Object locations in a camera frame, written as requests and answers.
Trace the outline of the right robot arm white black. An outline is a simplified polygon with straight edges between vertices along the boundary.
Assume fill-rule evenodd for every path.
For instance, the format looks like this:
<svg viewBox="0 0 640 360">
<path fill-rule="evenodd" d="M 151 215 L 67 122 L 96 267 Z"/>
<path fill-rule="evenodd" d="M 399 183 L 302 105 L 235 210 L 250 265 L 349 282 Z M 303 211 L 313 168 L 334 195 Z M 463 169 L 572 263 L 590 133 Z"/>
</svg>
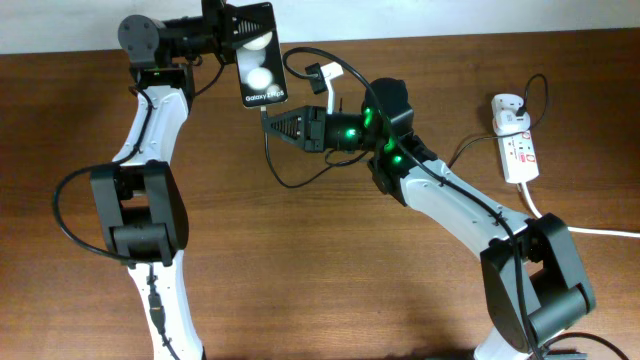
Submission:
<svg viewBox="0 0 640 360">
<path fill-rule="evenodd" d="M 502 206 L 453 174 L 413 129 L 402 80 L 380 78 L 360 113 L 304 106 L 261 115 L 265 133 L 306 152 L 369 151 L 384 194 L 433 219 L 480 261 L 493 328 L 476 359 L 527 359 L 596 306 L 567 225 L 548 213 L 533 219 Z"/>
</svg>

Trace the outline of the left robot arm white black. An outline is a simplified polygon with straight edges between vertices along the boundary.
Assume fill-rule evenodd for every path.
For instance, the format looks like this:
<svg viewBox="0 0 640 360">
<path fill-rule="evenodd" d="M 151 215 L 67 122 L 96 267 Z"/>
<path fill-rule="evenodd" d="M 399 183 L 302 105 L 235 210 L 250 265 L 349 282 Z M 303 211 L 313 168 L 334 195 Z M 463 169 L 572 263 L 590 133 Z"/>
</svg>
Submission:
<svg viewBox="0 0 640 360">
<path fill-rule="evenodd" d="M 107 253 L 126 267 L 146 312 L 156 359 L 203 359 L 184 282 L 189 220 L 171 172 L 174 147 L 197 96 L 192 68 L 221 65 L 259 38 L 273 39 L 269 2 L 205 1 L 197 17 L 129 15 L 118 41 L 129 58 L 138 109 L 121 150 L 90 173 Z"/>
</svg>

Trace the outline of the black Samsung smartphone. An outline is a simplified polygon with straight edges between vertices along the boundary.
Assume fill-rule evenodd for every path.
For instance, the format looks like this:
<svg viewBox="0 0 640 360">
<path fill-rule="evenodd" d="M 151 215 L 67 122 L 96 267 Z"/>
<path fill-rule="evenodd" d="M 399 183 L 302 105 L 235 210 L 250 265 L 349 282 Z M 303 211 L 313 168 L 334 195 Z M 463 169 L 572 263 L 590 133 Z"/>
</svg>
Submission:
<svg viewBox="0 0 640 360">
<path fill-rule="evenodd" d="M 246 108 L 285 102 L 288 90 L 277 27 L 253 40 L 233 40 L 240 93 Z"/>
</svg>

